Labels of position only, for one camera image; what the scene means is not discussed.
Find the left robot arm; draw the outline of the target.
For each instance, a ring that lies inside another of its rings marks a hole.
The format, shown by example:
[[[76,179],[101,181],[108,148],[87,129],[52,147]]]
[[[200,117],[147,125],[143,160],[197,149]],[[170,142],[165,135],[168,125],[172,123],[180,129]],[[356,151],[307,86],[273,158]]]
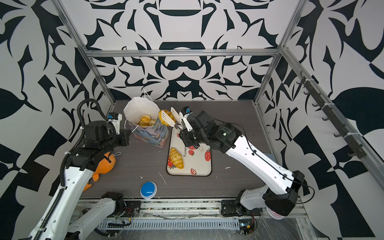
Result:
[[[95,121],[84,127],[85,145],[66,153],[61,183],[43,218],[27,237],[29,240],[84,240],[108,216],[118,215],[126,206],[123,195],[105,193],[85,215],[71,223],[82,192],[106,153],[128,145],[128,135],[119,120]]]

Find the fake croissant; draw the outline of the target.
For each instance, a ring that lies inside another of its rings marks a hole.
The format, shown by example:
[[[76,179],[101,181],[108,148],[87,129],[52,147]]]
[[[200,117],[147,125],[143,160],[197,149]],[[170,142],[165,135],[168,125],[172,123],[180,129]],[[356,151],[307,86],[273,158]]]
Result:
[[[171,148],[171,150],[170,150],[168,167],[171,169],[173,169],[173,168],[183,169],[184,168],[184,161],[183,161],[182,155],[175,148]]]
[[[176,120],[174,115],[168,110],[159,111],[159,119],[161,123],[167,127],[174,127]]]

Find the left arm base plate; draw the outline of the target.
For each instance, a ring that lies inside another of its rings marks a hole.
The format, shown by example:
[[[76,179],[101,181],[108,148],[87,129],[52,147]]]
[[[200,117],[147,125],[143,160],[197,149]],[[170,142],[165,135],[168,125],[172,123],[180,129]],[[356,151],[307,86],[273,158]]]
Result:
[[[140,213],[141,201],[125,201],[122,211],[119,213],[120,217],[133,217],[135,214]]]

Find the fake twisted bread roll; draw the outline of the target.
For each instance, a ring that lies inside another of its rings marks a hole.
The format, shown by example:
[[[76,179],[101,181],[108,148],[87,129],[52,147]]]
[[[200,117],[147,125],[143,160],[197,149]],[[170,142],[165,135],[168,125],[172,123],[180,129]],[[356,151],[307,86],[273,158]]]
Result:
[[[152,120],[152,117],[149,115],[142,115],[140,117],[139,126],[141,127],[149,127],[149,123]]]

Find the floral paper gift bag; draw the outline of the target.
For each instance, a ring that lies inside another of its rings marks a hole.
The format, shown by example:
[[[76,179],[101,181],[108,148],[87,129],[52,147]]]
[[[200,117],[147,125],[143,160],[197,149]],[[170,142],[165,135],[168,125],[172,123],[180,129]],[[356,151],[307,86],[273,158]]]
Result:
[[[158,105],[143,90],[141,97],[132,98],[124,108],[125,126],[132,129],[134,137],[162,148],[168,137],[168,127],[159,118]]]

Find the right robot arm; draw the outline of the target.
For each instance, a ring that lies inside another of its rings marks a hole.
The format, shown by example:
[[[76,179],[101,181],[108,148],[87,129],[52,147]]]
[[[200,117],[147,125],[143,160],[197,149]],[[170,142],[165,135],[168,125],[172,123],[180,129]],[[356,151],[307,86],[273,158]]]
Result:
[[[194,113],[189,107],[179,113],[172,109],[171,113],[170,117],[161,111],[161,119],[178,131],[185,147],[206,144],[237,160],[265,183],[254,190],[241,190],[233,201],[222,201],[222,216],[248,216],[255,209],[265,208],[268,215],[280,220],[295,208],[304,174],[283,168],[258,150],[242,126],[212,118],[205,111]]]

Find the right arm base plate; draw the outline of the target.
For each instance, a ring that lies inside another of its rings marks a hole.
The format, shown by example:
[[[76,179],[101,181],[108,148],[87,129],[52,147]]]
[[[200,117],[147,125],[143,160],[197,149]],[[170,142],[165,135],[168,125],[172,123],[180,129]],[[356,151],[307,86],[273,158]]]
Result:
[[[255,208],[248,210],[243,207],[236,200],[222,200],[221,201],[221,215],[224,217],[246,217],[246,216],[261,216],[262,208]]]

